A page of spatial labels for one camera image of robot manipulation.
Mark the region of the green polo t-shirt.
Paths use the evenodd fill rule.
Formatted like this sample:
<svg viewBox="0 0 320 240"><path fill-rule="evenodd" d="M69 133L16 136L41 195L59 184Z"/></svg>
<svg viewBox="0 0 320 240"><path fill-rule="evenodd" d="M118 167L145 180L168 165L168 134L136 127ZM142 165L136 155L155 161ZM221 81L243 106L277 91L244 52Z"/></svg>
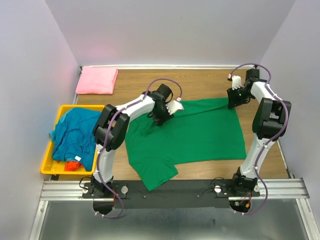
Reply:
<svg viewBox="0 0 320 240"><path fill-rule="evenodd" d="M247 156L239 118L228 107L228 98L185 100L182 105L162 126L146 114L129 124L128 162L148 191L176 176L176 165Z"/></svg>

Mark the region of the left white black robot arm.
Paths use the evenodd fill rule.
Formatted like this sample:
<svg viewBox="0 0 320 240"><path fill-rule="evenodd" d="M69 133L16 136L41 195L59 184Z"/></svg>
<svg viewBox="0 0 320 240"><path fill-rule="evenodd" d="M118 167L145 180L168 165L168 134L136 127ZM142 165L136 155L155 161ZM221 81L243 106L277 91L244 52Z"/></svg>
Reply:
<svg viewBox="0 0 320 240"><path fill-rule="evenodd" d="M96 167L90 179L88 194L97 198L109 198L112 193L113 163L116 150L124 142L129 125L145 115L152 125L160 127L174 117L168 110L173 92L161 84L154 91L145 91L138 98L120 105L107 104L94 128L93 136L97 149Z"/></svg>

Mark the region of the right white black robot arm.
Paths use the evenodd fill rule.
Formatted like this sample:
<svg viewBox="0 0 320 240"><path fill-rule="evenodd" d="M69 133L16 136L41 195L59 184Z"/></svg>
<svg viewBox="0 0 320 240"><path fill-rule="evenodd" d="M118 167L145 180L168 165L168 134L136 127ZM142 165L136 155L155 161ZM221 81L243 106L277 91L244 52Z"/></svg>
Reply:
<svg viewBox="0 0 320 240"><path fill-rule="evenodd" d="M227 80L231 82L231 88L227 90L229 109L247 104L252 99L259 103L252 122L251 147L230 183L230 191L241 196L255 190L268 151L286 132L292 104L281 99L271 89L268 80L260 78L260 70L256 67L246 71L244 84L241 77L233 73Z"/></svg>

